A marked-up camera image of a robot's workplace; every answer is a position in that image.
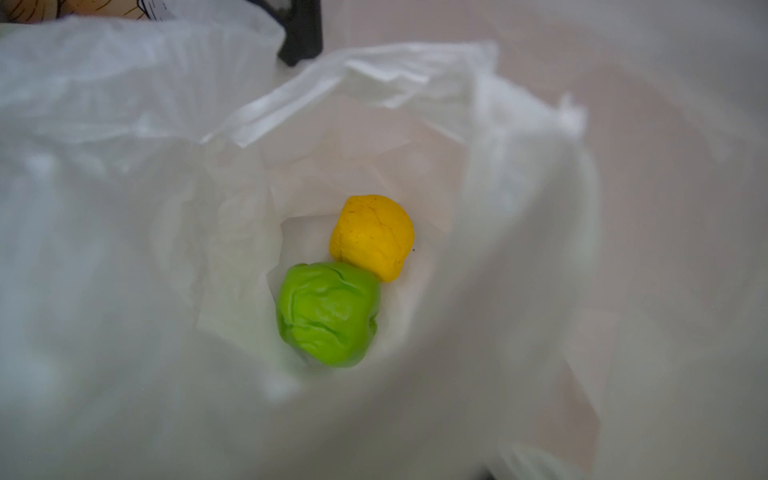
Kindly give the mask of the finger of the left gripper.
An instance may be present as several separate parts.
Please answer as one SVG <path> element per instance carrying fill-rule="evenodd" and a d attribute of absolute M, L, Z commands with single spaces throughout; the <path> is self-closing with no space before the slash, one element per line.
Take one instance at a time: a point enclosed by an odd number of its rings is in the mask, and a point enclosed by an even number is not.
<path fill-rule="evenodd" d="M 324 47 L 320 0 L 291 0 L 277 8 L 265 0 L 249 0 L 266 11 L 284 30 L 278 58 L 288 67 L 318 57 Z"/>

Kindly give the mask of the white plastic bag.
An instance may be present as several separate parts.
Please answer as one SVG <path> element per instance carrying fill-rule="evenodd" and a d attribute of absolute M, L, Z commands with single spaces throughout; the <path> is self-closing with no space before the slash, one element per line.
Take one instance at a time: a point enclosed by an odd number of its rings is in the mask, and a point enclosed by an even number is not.
<path fill-rule="evenodd" d="M 5 479 L 763 479 L 763 1 L 5 1 Z"/>

